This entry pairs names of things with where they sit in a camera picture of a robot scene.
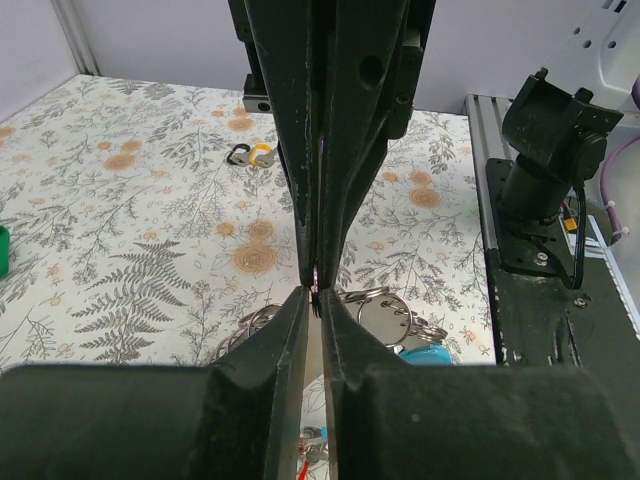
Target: white wall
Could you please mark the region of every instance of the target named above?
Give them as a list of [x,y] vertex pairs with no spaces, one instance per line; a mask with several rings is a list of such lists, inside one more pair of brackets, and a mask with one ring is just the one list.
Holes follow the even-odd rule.
[[49,0],[0,0],[0,121],[76,73]]
[[[514,96],[591,0],[438,0],[416,106]],[[76,0],[105,75],[242,89],[248,63],[227,0]]]

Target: table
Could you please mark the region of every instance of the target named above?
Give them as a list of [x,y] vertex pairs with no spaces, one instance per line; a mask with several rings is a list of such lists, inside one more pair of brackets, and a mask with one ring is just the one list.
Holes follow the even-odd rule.
[[[35,362],[206,365],[243,315],[298,285],[279,165],[228,165],[277,141],[240,92],[78,75],[0,124],[0,371]],[[493,363],[469,128],[415,112],[345,245],[338,286],[389,285]],[[324,423],[320,377],[302,423]],[[319,464],[310,478],[325,478]]]

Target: hole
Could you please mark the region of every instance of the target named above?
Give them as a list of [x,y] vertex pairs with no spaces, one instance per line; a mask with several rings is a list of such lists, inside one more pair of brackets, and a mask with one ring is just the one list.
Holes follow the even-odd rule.
[[378,57],[369,55],[360,62],[360,81],[367,88],[376,88],[384,76],[384,66]]
[[406,105],[410,101],[411,101],[411,96],[407,95],[406,93],[401,93],[396,97],[396,102],[398,102],[400,105]]

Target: fern pattern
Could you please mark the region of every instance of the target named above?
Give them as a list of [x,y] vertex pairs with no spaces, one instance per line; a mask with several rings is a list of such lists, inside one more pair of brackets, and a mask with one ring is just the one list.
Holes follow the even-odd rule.
[[[299,283],[284,173],[224,161],[237,143],[276,142],[273,118],[247,114],[239,92],[82,75],[0,124],[12,236],[0,371],[206,365],[239,317],[284,301]],[[396,288],[442,322],[460,362],[482,363],[474,187],[466,121],[415,112],[356,216],[338,286]]]

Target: purple cable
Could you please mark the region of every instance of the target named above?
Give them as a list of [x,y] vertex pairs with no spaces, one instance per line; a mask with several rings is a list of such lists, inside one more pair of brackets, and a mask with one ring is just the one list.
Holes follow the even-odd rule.
[[635,103],[638,110],[640,110],[640,77],[638,77],[638,80],[636,80],[636,83],[634,83],[631,88],[631,98],[633,98],[633,103]]
[[611,244],[615,245],[622,238],[622,224],[620,223],[620,219],[616,214],[616,209],[614,204],[610,204],[609,202],[613,202],[611,198],[611,194],[609,192],[609,170],[611,169],[611,165],[615,159],[620,155],[620,153],[632,145],[633,143],[640,140],[640,135],[632,138],[627,143],[621,145],[616,148],[611,155],[604,161],[602,164],[602,173],[600,174],[600,195],[602,196],[602,202],[604,203],[605,209],[607,210],[607,215],[609,215],[609,221],[611,222],[611,228],[613,229],[613,238],[611,239]]

